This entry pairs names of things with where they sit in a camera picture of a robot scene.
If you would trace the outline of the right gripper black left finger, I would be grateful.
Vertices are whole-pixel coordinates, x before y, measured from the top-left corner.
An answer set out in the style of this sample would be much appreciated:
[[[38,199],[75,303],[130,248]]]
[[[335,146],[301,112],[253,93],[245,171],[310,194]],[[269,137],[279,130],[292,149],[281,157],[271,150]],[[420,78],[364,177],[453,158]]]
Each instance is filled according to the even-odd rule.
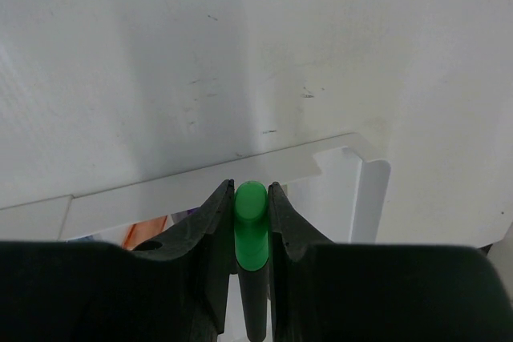
[[[234,182],[133,252],[147,334],[221,334],[234,259]]]

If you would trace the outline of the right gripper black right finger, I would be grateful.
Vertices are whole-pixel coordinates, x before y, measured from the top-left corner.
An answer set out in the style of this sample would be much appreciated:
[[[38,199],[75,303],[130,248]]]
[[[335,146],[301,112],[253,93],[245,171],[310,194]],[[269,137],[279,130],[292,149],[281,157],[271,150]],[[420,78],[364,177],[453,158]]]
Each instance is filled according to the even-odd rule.
[[[316,246],[330,241],[296,211],[279,183],[269,186],[268,198],[273,339],[316,340]]]

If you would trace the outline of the green black highlighter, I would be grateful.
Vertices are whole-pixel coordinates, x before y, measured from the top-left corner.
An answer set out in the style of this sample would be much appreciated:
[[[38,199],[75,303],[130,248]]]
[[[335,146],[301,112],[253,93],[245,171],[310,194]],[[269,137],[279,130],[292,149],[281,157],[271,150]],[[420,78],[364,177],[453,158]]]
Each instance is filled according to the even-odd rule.
[[[234,198],[234,240],[237,275],[246,335],[262,341],[267,329],[268,195],[257,181],[242,183]]]

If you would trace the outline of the orange translucent highlighter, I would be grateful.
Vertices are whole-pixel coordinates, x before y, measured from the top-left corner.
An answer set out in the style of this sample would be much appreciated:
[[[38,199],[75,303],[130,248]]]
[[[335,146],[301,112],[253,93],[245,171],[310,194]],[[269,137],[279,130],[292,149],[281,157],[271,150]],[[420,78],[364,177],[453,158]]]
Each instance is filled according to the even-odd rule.
[[[164,231],[167,221],[168,217],[165,215],[132,224],[123,239],[122,248],[133,250],[139,244],[157,236]]]

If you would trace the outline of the purple black highlighter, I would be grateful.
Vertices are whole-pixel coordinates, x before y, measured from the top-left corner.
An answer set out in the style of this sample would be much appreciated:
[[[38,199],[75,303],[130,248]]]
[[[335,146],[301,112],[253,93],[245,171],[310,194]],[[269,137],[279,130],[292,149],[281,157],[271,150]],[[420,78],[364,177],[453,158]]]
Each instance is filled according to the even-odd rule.
[[[182,221],[183,219],[186,219],[187,217],[189,217],[196,211],[197,211],[197,207],[188,209],[186,211],[180,211],[177,213],[173,213],[173,214],[171,214],[172,221],[174,224],[178,224],[180,221]]]

